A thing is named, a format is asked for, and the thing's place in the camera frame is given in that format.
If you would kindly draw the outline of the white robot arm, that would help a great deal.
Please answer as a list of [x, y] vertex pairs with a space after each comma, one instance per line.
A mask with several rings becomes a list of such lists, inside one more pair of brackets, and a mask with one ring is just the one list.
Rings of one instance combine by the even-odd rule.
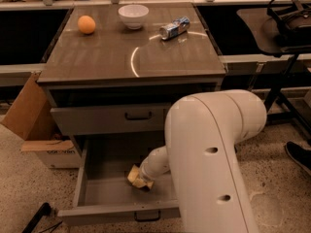
[[128, 180], [152, 187], [169, 172], [187, 233], [259, 233], [234, 146], [265, 123], [263, 102], [247, 90], [183, 97], [166, 116], [165, 145], [134, 166]]

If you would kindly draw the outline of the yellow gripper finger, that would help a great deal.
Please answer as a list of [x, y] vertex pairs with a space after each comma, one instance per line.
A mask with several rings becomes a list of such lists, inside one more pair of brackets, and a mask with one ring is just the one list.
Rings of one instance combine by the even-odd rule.
[[154, 185], [153, 182], [145, 182], [142, 178], [136, 177], [134, 181], [132, 182], [132, 185], [137, 188], [144, 188], [151, 189]]

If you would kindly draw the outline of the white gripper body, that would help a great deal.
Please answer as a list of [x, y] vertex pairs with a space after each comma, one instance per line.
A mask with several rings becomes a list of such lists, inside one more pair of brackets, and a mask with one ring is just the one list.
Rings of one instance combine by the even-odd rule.
[[139, 167], [139, 176], [145, 182], [152, 182], [170, 170], [166, 146], [152, 150]]

